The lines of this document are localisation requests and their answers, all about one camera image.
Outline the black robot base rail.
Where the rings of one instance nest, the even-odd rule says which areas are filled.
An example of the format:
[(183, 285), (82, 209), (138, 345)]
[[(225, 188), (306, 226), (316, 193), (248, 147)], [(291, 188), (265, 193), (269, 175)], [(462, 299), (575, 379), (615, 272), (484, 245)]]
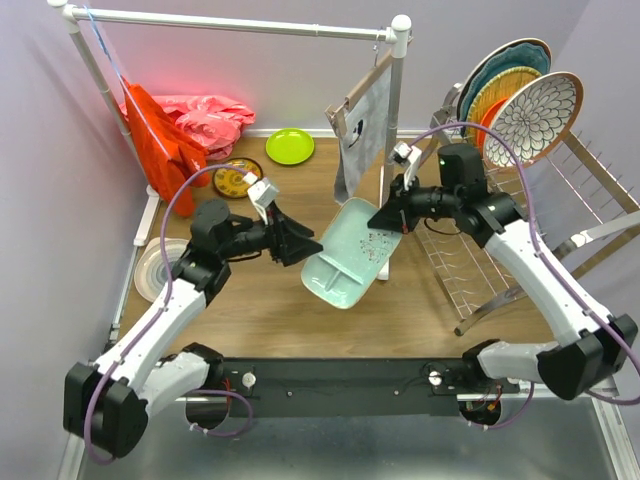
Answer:
[(246, 398), (258, 419), (456, 416), (467, 398), (520, 391), (506, 379), (476, 379), (460, 358), (226, 357), (199, 388), (225, 387)]

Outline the light blue divided tray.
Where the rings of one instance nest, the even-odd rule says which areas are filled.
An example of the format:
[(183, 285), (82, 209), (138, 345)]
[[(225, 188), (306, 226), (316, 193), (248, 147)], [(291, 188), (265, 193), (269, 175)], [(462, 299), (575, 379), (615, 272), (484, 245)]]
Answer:
[(400, 244), (400, 233), (367, 226), (377, 211), (364, 199), (349, 199), (322, 235), (323, 250), (302, 268), (303, 285), (335, 308), (358, 303)]

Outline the orange plastic plate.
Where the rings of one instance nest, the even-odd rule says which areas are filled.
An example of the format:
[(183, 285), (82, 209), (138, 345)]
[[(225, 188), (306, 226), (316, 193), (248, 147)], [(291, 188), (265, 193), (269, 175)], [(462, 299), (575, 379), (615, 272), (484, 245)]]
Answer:
[[(488, 128), (491, 125), (491, 122), (493, 121), (494, 117), (496, 116), (496, 114), (499, 112), (499, 110), (502, 108), (502, 106), (504, 105), (504, 103), (508, 100), (507, 97), (503, 97), (500, 100), (496, 101), (494, 104), (492, 104), (488, 110), (484, 113), (480, 124), (485, 127)], [(476, 146), (478, 147), (478, 149), (480, 151), (483, 150), (484, 148), (484, 142), (486, 139), (486, 132), (484, 130), (477, 130), (476, 131)]]

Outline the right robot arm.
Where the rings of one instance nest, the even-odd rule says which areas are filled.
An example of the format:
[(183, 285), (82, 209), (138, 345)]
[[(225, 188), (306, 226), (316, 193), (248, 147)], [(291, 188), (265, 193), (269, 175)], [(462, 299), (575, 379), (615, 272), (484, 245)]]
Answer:
[(390, 155), (404, 172), (390, 185), (386, 203), (368, 221), (371, 229), (406, 234), (422, 219), (451, 219), (505, 268), (541, 312), (553, 334), (546, 344), (489, 340), (467, 351), (460, 379), (480, 392), (496, 379), (541, 383), (572, 400), (617, 373), (633, 359), (638, 327), (596, 301), (542, 242), (532, 210), (488, 187), (481, 154), (464, 143), (437, 152), (440, 185), (423, 187), (416, 172), (422, 152), (398, 143)]

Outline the brown rim floral plate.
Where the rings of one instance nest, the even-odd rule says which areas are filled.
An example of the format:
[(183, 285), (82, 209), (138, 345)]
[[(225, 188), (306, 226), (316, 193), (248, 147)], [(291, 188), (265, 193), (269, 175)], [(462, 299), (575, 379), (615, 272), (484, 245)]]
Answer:
[(518, 90), (489, 124), (497, 136), (486, 135), (485, 162), (511, 169), (528, 167), (547, 155), (570, 132), (582, 107), (584, 87), (571, 72), (546, 74)]

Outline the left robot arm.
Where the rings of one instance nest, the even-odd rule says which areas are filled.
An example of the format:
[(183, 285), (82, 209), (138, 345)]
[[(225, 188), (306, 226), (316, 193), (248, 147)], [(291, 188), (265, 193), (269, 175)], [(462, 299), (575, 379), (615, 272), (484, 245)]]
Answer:
[(177, 335), (212, 303), (231, 265), (268, 253), (284, 267), (322, 251), (314, 233), (274, 202), (260, 217), (235, 215), (222, 199), (201, 204), (191, 238), (167, 282), (134, 327), (92, 364), (76, 363), (64, 379), (63, 427), (83, 440), (99, 465), (128, 455), (149, 420), (185, 393), (214, 393), (222, 380), (216, 351), (195, 345), (162, 363)]

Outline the woven bamboo plate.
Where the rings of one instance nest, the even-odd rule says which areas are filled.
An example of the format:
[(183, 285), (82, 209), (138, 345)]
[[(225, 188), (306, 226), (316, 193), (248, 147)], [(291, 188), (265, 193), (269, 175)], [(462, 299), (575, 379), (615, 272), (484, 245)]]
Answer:
[(541, 76), (538, 70), (526, 66), (512, 67), (493, 76), (473, 98), (466, 120), (480, 124), (495, 104), (508, 100), (519, 89)]

